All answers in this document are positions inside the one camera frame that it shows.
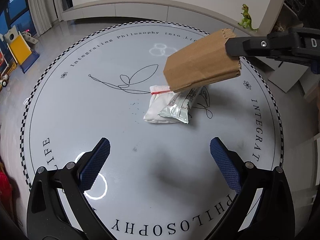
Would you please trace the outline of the silver foil snack packet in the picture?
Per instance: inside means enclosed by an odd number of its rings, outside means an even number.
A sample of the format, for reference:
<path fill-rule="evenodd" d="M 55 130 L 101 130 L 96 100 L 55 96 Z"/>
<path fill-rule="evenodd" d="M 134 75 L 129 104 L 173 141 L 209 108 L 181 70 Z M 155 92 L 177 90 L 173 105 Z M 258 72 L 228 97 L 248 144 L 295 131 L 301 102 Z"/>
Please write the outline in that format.
<path fill-rule="evenodd" d="M 169 103 L 159 112 L 164 118 L 174 118 L 184 124 L 189 123 L 189 111 L 202 87 L 192 88 L 175 93 Z"/>

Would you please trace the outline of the white knit glove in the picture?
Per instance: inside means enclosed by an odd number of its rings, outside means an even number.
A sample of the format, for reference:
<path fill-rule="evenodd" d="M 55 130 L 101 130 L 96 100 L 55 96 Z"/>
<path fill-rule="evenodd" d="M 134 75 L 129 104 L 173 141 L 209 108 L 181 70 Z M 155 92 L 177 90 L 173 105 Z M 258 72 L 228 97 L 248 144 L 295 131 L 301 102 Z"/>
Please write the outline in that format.
<path fill-rule="evenodd" d="M 167 106 L 169 101 L 174 96 L 169 86 L 154 85 L 150 87 L 151 99 L 149 108 L 143 117 L 143 120 L 151 124 L 174 124 L 178 120 L 170 117 L 162 117 L 160 111 Z"/>

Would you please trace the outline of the red patterned sofa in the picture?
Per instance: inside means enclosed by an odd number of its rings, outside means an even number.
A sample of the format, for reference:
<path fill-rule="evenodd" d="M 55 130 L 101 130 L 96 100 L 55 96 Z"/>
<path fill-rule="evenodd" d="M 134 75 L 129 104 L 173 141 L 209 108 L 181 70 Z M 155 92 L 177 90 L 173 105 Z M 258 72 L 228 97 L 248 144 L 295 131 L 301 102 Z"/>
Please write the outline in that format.
<path fill-rule="evenodd" d="M 1 203 L 11 218 L 14 217 L 12 207 L 12 187 L 7 175 L 5 174 L 4 164 L 0 163 L 0 195 Z"/>

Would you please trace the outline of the green toy dinosaur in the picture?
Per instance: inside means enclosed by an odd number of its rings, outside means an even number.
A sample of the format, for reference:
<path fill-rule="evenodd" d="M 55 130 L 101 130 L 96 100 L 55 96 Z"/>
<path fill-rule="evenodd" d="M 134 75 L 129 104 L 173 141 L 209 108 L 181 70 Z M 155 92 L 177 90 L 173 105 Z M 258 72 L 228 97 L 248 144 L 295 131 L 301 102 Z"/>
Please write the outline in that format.
<path fill-rule="evenodd" d="M 242 26 L 244 29 L 250 29 L 251 31 L 257 31 L 257 29 L 252 27 L 252 19 L 249 14 L 249 7 L 246 4 L 242 5 L 242 20 L 238 22 L 238 25 Z"/>

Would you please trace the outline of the white toy car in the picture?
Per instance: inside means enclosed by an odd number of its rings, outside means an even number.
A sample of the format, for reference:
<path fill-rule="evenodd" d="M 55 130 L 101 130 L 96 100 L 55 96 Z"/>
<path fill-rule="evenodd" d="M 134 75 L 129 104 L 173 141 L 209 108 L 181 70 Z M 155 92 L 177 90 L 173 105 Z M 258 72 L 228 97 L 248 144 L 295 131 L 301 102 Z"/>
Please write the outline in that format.
<path fill-rule="evenodd" d="M 1 76 L 1 87 L 6 87 L 8 85 L 8 82 L 9 82 L 8 74 Z"/>

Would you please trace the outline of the white low cabinet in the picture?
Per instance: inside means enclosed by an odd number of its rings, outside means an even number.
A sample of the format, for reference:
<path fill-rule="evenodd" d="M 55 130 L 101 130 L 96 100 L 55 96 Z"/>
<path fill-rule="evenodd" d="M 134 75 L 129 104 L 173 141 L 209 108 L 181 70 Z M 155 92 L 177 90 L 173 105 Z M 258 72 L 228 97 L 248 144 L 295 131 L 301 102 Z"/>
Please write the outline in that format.
<path fill-rule="evenodd" d="M 108 2 L 100 0 L 73 6 L 62 12 L 64 21 L 95 17 L 127 17 L 153 21 L 165 21 L 188 25 L 208 33 L 222 28 L 232 29 L 238 36 L 254 33 L 240 27 L 236 21 L 212 11 L 197 11 L 175 4 L 152 4 L 150 2 Z"/>

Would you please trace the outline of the black thread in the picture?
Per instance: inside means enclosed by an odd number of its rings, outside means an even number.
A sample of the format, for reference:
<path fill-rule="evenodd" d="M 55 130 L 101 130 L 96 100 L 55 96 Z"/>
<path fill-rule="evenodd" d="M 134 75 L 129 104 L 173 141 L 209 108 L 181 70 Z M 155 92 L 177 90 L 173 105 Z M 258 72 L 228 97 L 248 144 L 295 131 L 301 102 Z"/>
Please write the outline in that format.
<path fill-rule="evenodd" d="M 139 70 L 134 72 L 132 75 L 120 74 L 119 75 L 120 81 L 117 82 L 116 84 L 99 80 L 98 78 L 92 76 L 91 74 L 88 74 L 88 77 L 90 77 L 95 82 L 98 82 L 107 86 L 108 88 L 119 90 L 127 94 L 144 95 L 144 94 L 151 94 L 151 92 L 149 89 L 140 88 L 139 85 L 151 79 L 157 73 L 158 68 L 159 68 L 158 64 L 151 64 L 151 65 L 140 68 Z"/>

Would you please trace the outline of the yellow toy slide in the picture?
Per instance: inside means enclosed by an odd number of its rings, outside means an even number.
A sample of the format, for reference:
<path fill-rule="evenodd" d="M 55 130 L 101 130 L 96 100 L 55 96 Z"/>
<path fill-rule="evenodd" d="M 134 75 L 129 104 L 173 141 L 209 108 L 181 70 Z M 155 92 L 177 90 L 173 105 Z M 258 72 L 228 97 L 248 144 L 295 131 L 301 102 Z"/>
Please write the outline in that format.
<path fill-rule="evenodd" d="M 30 48 L 15 25 L 3 37 L 15 62 L 25 74 L 40 57 L 39 53 Z"/>

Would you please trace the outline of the white curtain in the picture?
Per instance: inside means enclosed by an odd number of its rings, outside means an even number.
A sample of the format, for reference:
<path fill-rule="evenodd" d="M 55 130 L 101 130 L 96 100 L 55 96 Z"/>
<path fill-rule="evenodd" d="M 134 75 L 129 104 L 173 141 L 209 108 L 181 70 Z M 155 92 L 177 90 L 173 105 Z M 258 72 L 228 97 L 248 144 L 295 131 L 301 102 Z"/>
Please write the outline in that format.
<path fill-rule="evenodd" d="M 48 31 L 56 21 L 63 21 L 62 0 L 28 0 L 37 36 Z"/>

